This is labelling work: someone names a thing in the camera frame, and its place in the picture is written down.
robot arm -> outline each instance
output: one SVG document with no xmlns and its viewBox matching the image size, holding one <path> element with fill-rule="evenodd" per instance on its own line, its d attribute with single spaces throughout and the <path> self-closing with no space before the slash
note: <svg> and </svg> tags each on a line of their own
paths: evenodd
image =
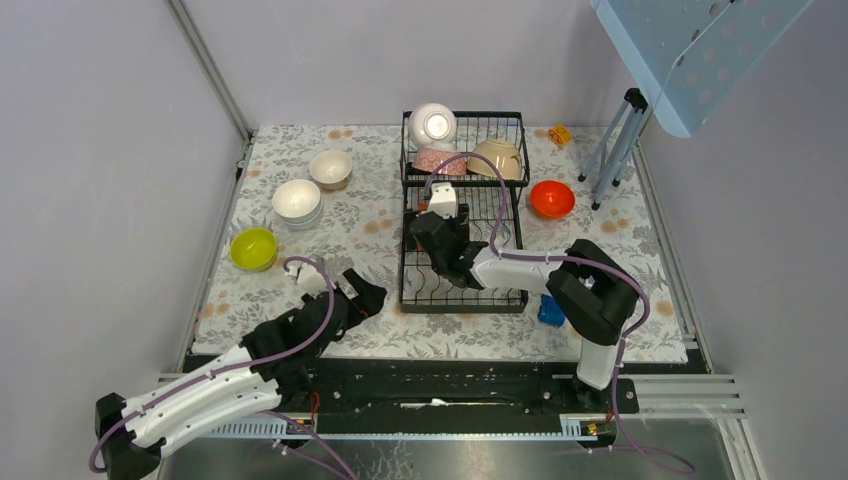
<svg viewBox="0 0 848 480">
<path fill-rule="evenodd" d="M 344 277 L 357 293 L 354 298 L 348 298 L 338 287 L 316 297 L 304 295 L 303 308 L 258 325 L 238 345 L 179 380 L 137 397 L 124 399 L 111 393 L 98 400 L 98 439 L 122 419 L 132 417 L 103 444 L 101 453 L 109 479 L 139 480 L 155 470 L 162 458 L 220 425 L 306 400 L 304 385 L 309 378 L 304 364 L 320 356 L 330 342 L 340 340 L 346 330 L 383 308 L 384 288 L 366 282 L 352 269 L 344 272 Z M 284 360 L 214 373 L 221 367 L 284 352 L 303 342 L 323 321 L 329 295 L 334 295 L 333 315 L 313 344 Z M 196 384 L 171 394 L 180 385 L 192 382 Z M 162 396 L 167 398 L 155 406 L 142 407 Z"/>
<path fill-rule="evenodd" d="M 582 336 L 577 377 L 597 390 L 606 388 L 621 330 L 633 315 L 637 293 L 597 268 L 547 261 L 545 252 L 504 249 L 498 256 L 488 243 L 468 241 L 462 208 L 443 210 L 455 213 L 431 209 L 409 222 L 408 233 L 429 255 L 433 270 L 458 288 L 519 288 L 551 295 Z M 514 255 L 504 258 L 503 254 L 510 253 Z M 577 240 L 565 253 L 624 271 L 589 240 Z"/>
</svg>

floral pattern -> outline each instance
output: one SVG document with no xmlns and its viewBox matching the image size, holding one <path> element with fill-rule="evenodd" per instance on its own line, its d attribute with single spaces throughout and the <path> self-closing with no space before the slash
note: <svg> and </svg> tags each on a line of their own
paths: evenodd
<svg viewBox="0 0 848 480">
<path fill-rule="evenodd" d="M 625 359 L 637 362 L 685 362 L 677 314 L 659 256 L 659 243 L 631 166 L 621 186 L 612 189 L 600 210 L 592 211 L 590 188 L 597 172 L 583 183 L 576 178 L 603 134 L 603 128 L 574 128 L 573 140 L 559 148 L 546 128 L 528 128 L 527 149 L 532 186 L 545 179 L 569 184 L 577 206 L 562 220 L 536 216 L 521 198 L 521 230 L 528 250 L 562 250 L 578 238 L 601 246 L 645 288 L 651 298 L 648 322 L 627 343 Z M 523 314 L 408 314 L 400 311 L 398 266 L 403 193 L 400 184 L 400 127 L 266 126 L 256 138 L 226 241 L 220 251 L 208 300 L 199 312 L 193 353 L 219 354 L 257 324 L 301 305 L 302 292 L 283 271 L 286 256 L 320 255 L 331 275 L 341 279 L 354 267 L 368 281 L 389 291 L 383 311 L 331 344 L 328 357 L 515 359 L 575 361 L 580 337 L 568 325 L 554 328 L 537 320 L 540 296 L 530 294 Z M 351 154 L 350 184 L 324 192 L 324 217 L 306 231 L 287 230 L 271 208 L 271 196 L 283 182 L 309 178 L 309 161 L 337 149 Z M 248 227 L 270 228 L 278 258 L 260 273 L 239 270 L 228 252 L 233 236 Z M 342 288 L 347 288 L 343 279 Z M 637 307 L 635 321 L 641 314 Z"/>
</svg>

yellow-green bowl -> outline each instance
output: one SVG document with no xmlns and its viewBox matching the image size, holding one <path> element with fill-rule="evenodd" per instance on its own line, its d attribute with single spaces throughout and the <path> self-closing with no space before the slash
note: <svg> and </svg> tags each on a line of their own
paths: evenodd
<svg viewBox="0 0 848 480">
<path fill-rule="evenodd" d="M 230 259 L 250 272 L 267 270 L 277 259 L 277 239 L 267 228 L 248 228 L 230 245 Z"/>
</svg>

red bowl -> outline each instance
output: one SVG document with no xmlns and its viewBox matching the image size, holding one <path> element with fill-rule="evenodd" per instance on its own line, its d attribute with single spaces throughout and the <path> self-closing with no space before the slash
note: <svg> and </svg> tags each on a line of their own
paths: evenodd
<svg viewBox="0 0 848 480">
<path fill-rule="evenodd" d="M 577 199 L 568 185 L 556 180 L 544 180 L 530 191 L 530 204 L 545 218 L 562 218 L 574 208 Z"/>
</svg>

white wall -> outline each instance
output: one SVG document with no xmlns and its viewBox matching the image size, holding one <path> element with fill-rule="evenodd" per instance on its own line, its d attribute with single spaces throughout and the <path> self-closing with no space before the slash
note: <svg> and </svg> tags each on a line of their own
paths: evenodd
<svg viewBox="0 0 848 480">
<path fill-rule="evenodd" d="M 588 0 L 189 0 L 254 124 L 397 124 L 438 101 L 609 123 L 633 80 Z"/>
<path fill-rule="evenodd" d="M 814 2 L 692 138 L 643 136 L 771 479 L 844 478 L 848 2 Z"/>
<path fill-rule="evenodd" d="M 94 478 L 94 402 L 175 363 L 239 140 L 163 1 L 2 2 L 0 46 L 0 477 Z"/>
</svg>

